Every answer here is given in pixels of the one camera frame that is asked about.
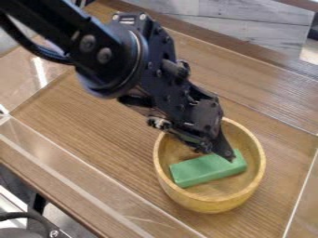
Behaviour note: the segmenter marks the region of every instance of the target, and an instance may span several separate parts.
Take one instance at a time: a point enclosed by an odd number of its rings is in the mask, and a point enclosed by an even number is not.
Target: green sponge
[[[237,158],[233,163],[213,153],[170,165],[176,184],[186,188],[242,173],[248,168],[248,164],[238,149],[234,150],[234,153]]]

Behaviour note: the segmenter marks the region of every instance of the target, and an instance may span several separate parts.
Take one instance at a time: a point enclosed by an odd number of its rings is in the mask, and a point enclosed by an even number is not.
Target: black cable
[[[30,212],[8,212],[8,213],[0,213],[0,222],[10,220],[10,219],[18,219],[18,218],[30,218],[38,220],[45,225],[46,230],[46,237],[50,238],[50,234],[55,229],[53,228],[50,222],[46,220],[43,216],[41,216],[37,213]]]
[[[45,46],[35,44],[29,37],[22,33],[21,29],[10,19],[10,17],[0,13],[0,26],[14,40],[37,56],[41,58],[54,61],[61,64],[74,65],[70,59],[62,56],[57,51],[49,49]]]

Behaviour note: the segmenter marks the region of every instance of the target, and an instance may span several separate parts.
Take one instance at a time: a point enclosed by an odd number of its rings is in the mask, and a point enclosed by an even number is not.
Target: wooden bowl
[[[180,205],[202,213],[225,212],[242,205],[253,195],[265,173],[266,157],[257,137],[248,128],[228,118],[222,120],[222,130],[246,159],[248,170],[233,177],[190,188],[182,189],[173,182],[169,165],[197,158],[201,154],[166,133],[161,134],[154,147],[154,166],[163,190]]]

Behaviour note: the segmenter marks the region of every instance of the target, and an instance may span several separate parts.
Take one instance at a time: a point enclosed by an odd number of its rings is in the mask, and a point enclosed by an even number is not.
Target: bowl rim
[[[258,171],[257,171],[257,176],[254,177],[254,179],[252,180],[249,185],[240,192],[236,192],[236,193],[226,195],[224,197],[220,197],[220,198],[214,198],[213,196],[197,195],[196,193],[189,192],[186,189],[181,188],[169,179],[169,176],[166,175],[163,168],[161,166],[161,162],[159,162],[159,147],[161,147],[163,137],[167,135],[167,133],[165,133],[165,132],[161,133],[161,135],[155,141],[154,151],[153,151],[153,160],[154,160],[154,166],[155,166],[158,177],[166,182],[166,184],[170,186],[170,188],[173,190],[176,190],[178,193],[181,193],[182,195],[188,196],[189,198],[192,198],[194,200],[205,201],[205,202],[222,202],[222,201],[229,201],[229,200],[241,198],[242,196],[245,196],[246,194],[249,194],[252,191],[256,190],[256,188],[264,178],[264,175],[265,175],[266,155],[265,155],[264,148],[261,146],[261,143],[260,143],[256,135],[242,124],[240,124],[234,120],[232,120],[226,117],[224,117],[222,120],[226,123],[233,124],[236,127],[238,127],[248,134],[248,136],[253,139],[253,142],[256,143],[256,146],[257,146],[257,152],[258,152],[258,158],[260,158],[260,167],[258,167]]]

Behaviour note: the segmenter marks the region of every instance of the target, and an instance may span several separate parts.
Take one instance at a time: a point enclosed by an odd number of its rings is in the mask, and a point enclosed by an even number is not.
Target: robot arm
[[[149,118],[150,126],[176,135],[197,152],[216,152],[233,160],[221,130],[220,98],[189,81],[189,64],[177,60],[174,41],[147,14],[117,13],[103,25],[65,0],[2,2],[6,31],[30,50],[33,44],[22,41],[12,16],[54,42],[65,52],[62,62],[74,64],[90,93],[118,98]],[[47,55],[47,49],[33,47],[41,49],[41,56]],[[59,57],[49,54],[46,58]]]

